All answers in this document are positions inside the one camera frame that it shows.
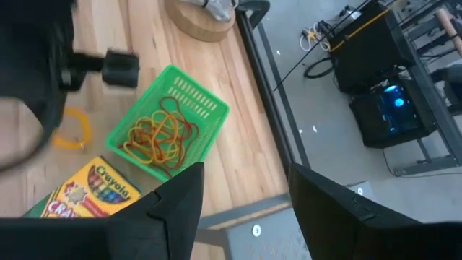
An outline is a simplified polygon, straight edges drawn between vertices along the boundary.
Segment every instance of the computer tower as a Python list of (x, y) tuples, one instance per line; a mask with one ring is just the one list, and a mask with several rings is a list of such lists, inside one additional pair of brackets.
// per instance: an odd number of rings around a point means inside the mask
[(388, 12), (346, 39), (367, 21), (386, 10), (386, 6), (371, 1), (361, 9), (361, 15), (329, 40), (330, 52), (336, 60), (335, 75), (340, 91), (347, 94), (367, 92), (370, 86), (382, 82), (396, 66), (411, 66), (415, 62), (393, 12)]
[(386, 148), (426, 137), (436, 130), (430, 107), (414, 81), (400, 80), (349, 104), (367, 147)]

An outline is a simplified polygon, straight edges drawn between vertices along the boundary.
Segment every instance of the orange yellow strap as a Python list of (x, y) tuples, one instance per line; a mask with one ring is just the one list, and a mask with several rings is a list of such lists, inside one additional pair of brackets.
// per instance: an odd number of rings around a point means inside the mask
[(80, 122), (83, 132), (82, 140), (80, 142), (71, 141), (55, 134), (53, 136), (53, 144), (66, 150), (83, 150), (92, 141), (90, 120), (82, 110), (76, 108), (64, 108), (64, 115), (75, 117)]

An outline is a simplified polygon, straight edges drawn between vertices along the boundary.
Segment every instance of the yellow crayon box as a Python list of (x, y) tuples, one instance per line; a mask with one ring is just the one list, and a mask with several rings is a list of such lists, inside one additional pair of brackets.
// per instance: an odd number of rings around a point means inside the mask
[(24, 217), (107, 217), (137, 201), (140, 190), (95, 157)]

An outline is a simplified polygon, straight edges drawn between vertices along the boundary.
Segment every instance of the wooden tabletop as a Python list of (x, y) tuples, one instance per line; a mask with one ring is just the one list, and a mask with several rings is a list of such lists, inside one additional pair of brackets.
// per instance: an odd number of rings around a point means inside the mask
[[(133, 178), (144, 194), (160, 182), (109, 152), (110, 130), (169, 64), (175, 64), (230, 106), (230, 114), (205, 162), (202, 215), (210, 215), (287, 192), (287, 183), (237, 25), (219, 43), (204, 43), (181, 32), (168, 18), (163, 0), (81, 0), (74, 14), (75, 49), (104, 54), (107, 48), (133, 50), (140, 56), (136, 92), (105, 86), (90, 75), (68, 106), (91, 118), (95, 141), (83, 152), (49, 147), (29, 165), (0, 175), (0, 215), (20, 216), (72, 176), (94, 156), (103, 155)], [(26, 150), (40, 124), (16, 102), (0, 102), (2, 142)], [(79, 138), (75, 122), (65, 118), (59, 130)], [(11, 152), (7, 149), (0, 153)], [(195, 247), (206, 259), (206, 247)]]

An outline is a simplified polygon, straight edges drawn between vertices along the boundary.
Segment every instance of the gray floor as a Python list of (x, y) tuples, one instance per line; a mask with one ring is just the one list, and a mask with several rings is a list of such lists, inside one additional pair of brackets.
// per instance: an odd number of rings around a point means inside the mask
[[(299, 47), (300, 31), (314, 22), (334, 16), (345, 5), (360, 0), (286, 0), (271, 1), (270, 12), (262, 22), (277, 65), (284, 77), (305, 54)], [(255, 30), (257, 45), (272, 87), (276, 82), (265, 54), (261, 35)], [(430, 178), (396, 178), (387, 169), (382, 150), (363, 146), (359, 129), (348, 107), (348, 99), (333, 82), (334, 75), (309, 80), (302, 77), (305, 64), (323, 58), (325, 53), (314, 50), (284, 81), (284, 89), (296, 121), (310, 166), (313, 170), (347, 184), (370, 181), (378, 200), (399, 212), (423, 222), (462, 220), (462, 175)], [(434, 63), (444, 66), (455, 58)], [(294, 137), (285, 116), (280, 92), (274, 92), (279, 110), (286, 124), (293, 151), (297, 151)], [(438, 133), (423, 139), (431, 155), (445, 155)], [(410, 164), (423, 159), (416, 142), (409, 142), (385, 150), (390, 167)], [(449, 172), (462, 172), (451, 169)]]

